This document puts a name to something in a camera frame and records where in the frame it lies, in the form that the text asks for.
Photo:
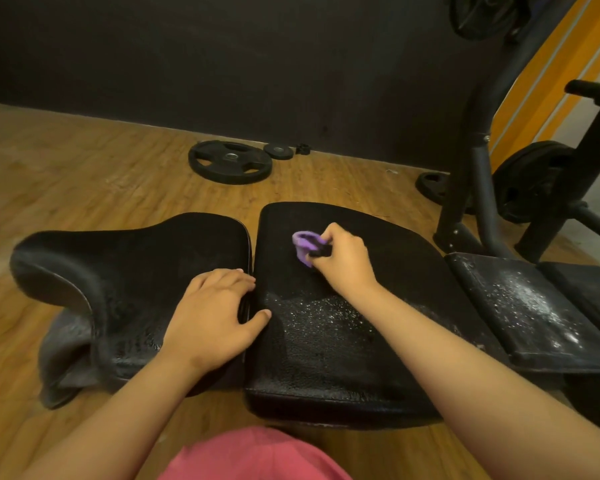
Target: person's left hand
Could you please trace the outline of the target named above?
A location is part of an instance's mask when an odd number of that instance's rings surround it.
[[[243,352],[271,318],[261,310],[245,324],[238,322],[240,299],[256,279],[241,269],[215,269],[189,284],[164,334],[159,355],[169,356],[205,374]]]

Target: black wall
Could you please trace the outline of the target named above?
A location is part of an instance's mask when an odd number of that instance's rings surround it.
[[[0,102],[448,169],[501,43],[441,0],[0,0]]]

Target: purple brush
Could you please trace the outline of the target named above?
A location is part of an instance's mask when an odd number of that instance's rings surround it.
[[[293,234],[291,240],[296,247],[296,253],[300,262],[305,266],[313,267],[306,256],[312,258],[331,256],[331,245],[320,237],[320,234],[310,230],[301,230]]]

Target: forearm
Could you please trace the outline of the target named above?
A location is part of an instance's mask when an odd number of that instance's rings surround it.
[[[62,443],[37,460],[23,480],[135,478],[196,371],[158,354]]]
[[[346,297],[496,478],[600,478],[600,429],[380,286]]]

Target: orange wall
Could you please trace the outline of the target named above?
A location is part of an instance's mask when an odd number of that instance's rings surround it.
[[[594,80],[600,73],[600,0],[578,0],[520,74],[493,120],[491,164],[533,141],[551,139],[573,109],[565,96],[571,79]]]

